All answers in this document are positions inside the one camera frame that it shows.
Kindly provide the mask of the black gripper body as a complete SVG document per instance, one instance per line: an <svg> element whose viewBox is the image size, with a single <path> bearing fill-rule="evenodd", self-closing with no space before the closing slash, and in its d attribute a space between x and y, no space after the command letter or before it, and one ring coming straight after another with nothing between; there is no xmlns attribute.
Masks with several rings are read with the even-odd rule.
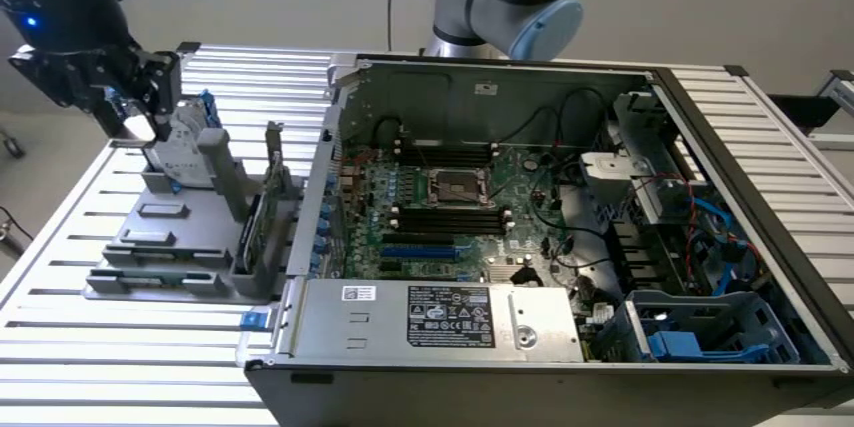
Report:
<svg viewBox="0 0 854 427"><path fill-rule="evenodd" d="M1 0L25 48L9 58L61 107L90 111L104 89L142 108L142 65L157 51L130 34L118 0Z"/></svg>

